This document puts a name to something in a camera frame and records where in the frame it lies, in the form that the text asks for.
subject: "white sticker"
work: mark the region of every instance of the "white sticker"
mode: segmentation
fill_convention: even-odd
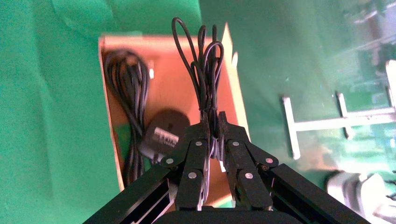
[[[159,127],[156,127],[154,130],[153,140],[174,148],[176,143],[179,141],[179,137]]]

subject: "black power adapter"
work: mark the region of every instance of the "black power adapter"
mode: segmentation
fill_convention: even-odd
[[[153,163],[171,154],[184,134],[184,129],[190,126],[188,117],[176,110],[165,109],[157,113],[151,120],[139,146],[142,155],[150,158]]]

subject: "cardboard box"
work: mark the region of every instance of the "cardboard box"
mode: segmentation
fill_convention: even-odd
[[[192,61],[191,50],[186,37],[180,36],[180,44],[187,60]],[[196,51],[198,44],[193,38]],[[224,46],[224,61],[221,70],[218,89],[218,111],[226,111],[227,120],[232,124],[244,126],[248,132],[245,107],[242,101],[240,84],[236,70],[237,58],[232,57],[232,40],[226,24],[222,43]],[[130,49],[137,53],[154,70],[154,78],[150,80],[148,101],[146,105],[146,124],[159,111],[173,108],[183,112],[191,124],[199,123],[197,98],[191,78],[177,51],[172,36],[114,36],[105,35],[99,39],[99,58],[102,66],[103,87],[114,147],[114,158],[117,168],[120,190],[124,189],[121,170],[123,166],[120,157],[119,139],[114,127],[127,124],[124,111],[111,91],[108,89],[103,73],[103,55],[116,49]],[[221,172],[217,160],[210,161],[210,189],[206,205],[218,206],[231,200],[226,174]]]

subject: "table surface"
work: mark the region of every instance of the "table surface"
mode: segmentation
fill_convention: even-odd
[[[287,145],[281,95],[295,120],[385,107],[384,60],[396,58],[394,0],[6,1],[0,6],[1,223],[81,223],[118,193],[98,61],[102,32],[197,33],[229,22],[254,144],[316,185],[336,169],[396,169],[395,124],[299,133]]]

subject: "coiled black cable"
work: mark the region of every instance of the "coiled black cable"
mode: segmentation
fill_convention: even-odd
[[[138,145],[144,134],[144,111],[149,91],[149,70],[134,52],[117,50],[105,57],[105,79],[125,111],[131,129],[129,150],[123,169],[124,186],[144,173],[144,158]]]
[[[183,28],[190,45],[193,61],[188,63],[185,54],[180,46],[177,36],[176,23]],[[175,39],[177,50],[183,60],[188,73],[190,74],[195,93],[197,95],[200,117],[203,113],[208,114],[209,128],[211,132],[210,157],[215,158],[218,153],[218,115],[217,115],[217,89],[220,81],[220,70],[223,63],[224,48],[221,42],[217,41],[217,28],[213,25],[212,42],[205,47],[206,26],[203,25],[198,32],[198,56],[191,39],[188,28],[183,21],[177,17],[172,20],[172,33]],[[220,49],[219,57],[216,57],[216,48]]]

